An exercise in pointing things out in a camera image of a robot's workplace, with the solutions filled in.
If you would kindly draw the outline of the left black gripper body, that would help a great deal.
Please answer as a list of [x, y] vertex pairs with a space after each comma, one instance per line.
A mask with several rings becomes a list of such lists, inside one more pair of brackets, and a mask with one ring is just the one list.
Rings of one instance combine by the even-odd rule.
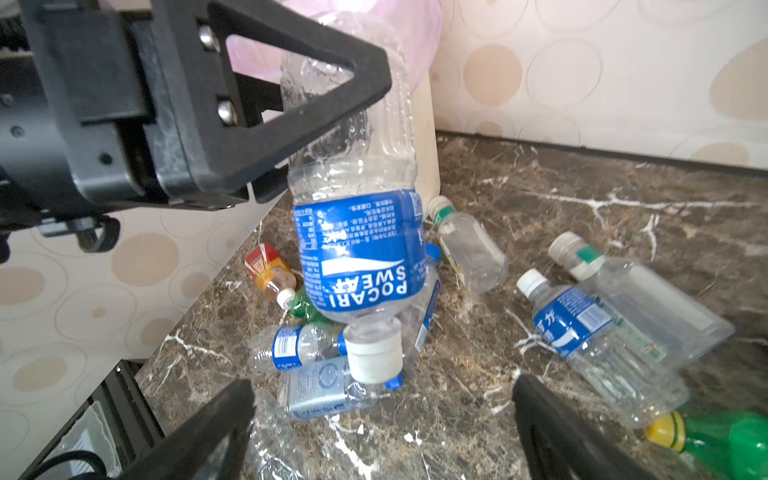
[[162, 190], [135, 27], [147, 1], [1, 5], [1, 230], [139, 207]]

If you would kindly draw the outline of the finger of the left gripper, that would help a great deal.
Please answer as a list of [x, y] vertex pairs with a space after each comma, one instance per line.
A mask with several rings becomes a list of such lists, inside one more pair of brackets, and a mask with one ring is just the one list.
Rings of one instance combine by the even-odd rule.
[[[172, 205], [224, 207], [252, 183], [274, 198], [287, 176], [278, 163], [392, 86], [385, 50], [310, 20], [276, 1], [155, 1], [152, 39], [164, 90], [155, 100], [164, 139], [150, 139], [158, 182]], [[340, 66], [352, 77], [285, 110], [280, 86], [234, 71], [235, 35]]]

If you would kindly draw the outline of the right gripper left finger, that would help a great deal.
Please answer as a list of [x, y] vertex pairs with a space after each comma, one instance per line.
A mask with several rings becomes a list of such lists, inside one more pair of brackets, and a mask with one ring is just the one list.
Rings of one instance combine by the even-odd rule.
[[255, 412], [248, 380], [235, 380], [147, 455], [122, 479], [238, 479]]

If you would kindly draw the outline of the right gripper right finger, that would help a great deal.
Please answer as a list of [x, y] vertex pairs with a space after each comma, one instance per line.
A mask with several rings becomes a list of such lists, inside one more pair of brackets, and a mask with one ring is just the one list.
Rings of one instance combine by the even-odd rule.
[[535, 376], [513, 388], [515, 420], [533, 479], [652, 479]]

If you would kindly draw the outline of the Pocari Sweat bottle white cap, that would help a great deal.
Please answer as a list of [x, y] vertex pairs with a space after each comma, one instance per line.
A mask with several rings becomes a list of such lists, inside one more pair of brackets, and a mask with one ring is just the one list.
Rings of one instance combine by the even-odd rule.
[[352, 377], [382, 384], [402, 370], [398, 314], [426, 278], [408, 69], [397, 33], [373, 15], [337, 11], [317, 21], [388, 56], [386, 95], [292, 155], [288, 172], [306, 292], [344, 324]]

